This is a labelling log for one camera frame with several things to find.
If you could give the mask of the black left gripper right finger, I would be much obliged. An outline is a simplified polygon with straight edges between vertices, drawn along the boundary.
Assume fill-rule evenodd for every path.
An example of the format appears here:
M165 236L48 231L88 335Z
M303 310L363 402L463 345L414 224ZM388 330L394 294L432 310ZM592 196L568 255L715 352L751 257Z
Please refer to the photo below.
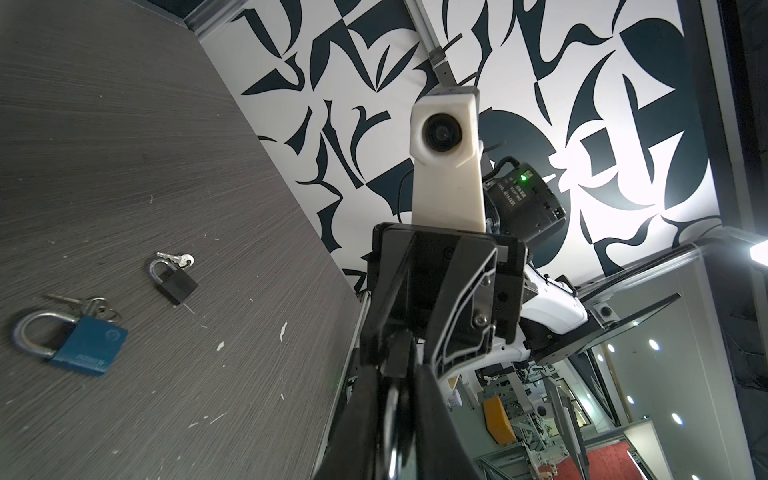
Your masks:
M427 365L415 369L415 445L418 479L479 479L453 426L436 377Z

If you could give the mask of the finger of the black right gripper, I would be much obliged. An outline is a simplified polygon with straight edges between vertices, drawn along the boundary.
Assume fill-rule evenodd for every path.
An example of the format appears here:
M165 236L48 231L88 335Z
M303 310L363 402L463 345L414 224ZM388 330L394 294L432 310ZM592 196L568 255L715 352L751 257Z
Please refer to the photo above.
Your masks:
M388 366L411 366L415 361L416 347L409 329L395 331L390 345L382 345L392 307L410 268L414 237L413 230L382 232L379 277L360 331L362 366L379 366L382 362Z
M448 377L490 352L494 327L483 282L495 274L496 263L491 237L458 239L427 327L425 364L436 378Z

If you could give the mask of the silver keys of blue padlock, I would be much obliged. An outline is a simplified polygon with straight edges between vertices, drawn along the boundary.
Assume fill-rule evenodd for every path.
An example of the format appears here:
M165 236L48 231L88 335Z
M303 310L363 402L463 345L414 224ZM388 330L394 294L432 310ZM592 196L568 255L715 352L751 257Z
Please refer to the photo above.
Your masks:
M110 302L104 297L96 296L79 299L58 294L44 294L43 297L76 307L79 312L85 316L90 316L110 323L119 322L121 320L121 314L115 310Z

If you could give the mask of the blue padlock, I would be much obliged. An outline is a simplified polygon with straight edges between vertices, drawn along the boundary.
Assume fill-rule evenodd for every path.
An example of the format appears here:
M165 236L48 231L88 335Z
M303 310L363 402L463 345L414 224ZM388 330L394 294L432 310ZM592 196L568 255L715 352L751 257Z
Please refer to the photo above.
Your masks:
M74 326L59 349L33 343L28 337L27 329L41 319L52 319ZM39 310L16 322L12 341L21 351L47 360L53 366L86 375L102 376L117 358L127 336L126 329L90 315L75 317L56 311Z

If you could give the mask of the black padlock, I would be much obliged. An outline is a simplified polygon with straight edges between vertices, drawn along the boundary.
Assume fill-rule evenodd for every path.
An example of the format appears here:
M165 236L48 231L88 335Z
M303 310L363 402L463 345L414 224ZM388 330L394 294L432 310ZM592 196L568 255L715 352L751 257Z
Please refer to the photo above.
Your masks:
M401 330L387 344L381 366L382 399L377 450L377 479L398 479L408 462L413 438L413 377L416 346Z

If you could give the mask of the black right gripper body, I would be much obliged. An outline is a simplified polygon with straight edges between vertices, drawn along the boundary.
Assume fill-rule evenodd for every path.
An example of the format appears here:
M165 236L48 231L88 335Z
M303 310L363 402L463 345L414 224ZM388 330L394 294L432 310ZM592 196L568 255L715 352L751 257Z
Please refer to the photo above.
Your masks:
M514 236L396 223L373 232L367 357L407 330L430 360L465 360L495 337L516 340L524 300L526 245Z

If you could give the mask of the small black padlock locked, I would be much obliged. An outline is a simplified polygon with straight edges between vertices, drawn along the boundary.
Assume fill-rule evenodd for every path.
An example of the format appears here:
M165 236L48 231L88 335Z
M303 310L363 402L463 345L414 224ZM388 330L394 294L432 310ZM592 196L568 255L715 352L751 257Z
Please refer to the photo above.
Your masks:
M174 305L183 304L198 287L185 271L162 258L150 262L148 273L156 289Z

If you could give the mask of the grey wall hook rail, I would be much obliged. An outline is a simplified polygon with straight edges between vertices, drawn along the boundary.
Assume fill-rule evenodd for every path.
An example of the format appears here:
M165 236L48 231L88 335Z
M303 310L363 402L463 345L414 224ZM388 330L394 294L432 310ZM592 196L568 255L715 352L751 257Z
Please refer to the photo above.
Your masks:
M433 24L428 18L427 9L421 0L404 0L408 14L413 22L417 34L424 45L429 64L435 73L438 84L441 87L456 87L458 85L446 51L462 38L459 34L443 46L437 37Z

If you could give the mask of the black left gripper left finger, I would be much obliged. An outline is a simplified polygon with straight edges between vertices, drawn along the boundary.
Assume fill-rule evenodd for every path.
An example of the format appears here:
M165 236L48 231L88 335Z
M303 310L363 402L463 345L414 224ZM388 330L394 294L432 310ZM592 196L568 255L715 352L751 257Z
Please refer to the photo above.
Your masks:
M372 479L379 420L379 376L362 367L315 479Z

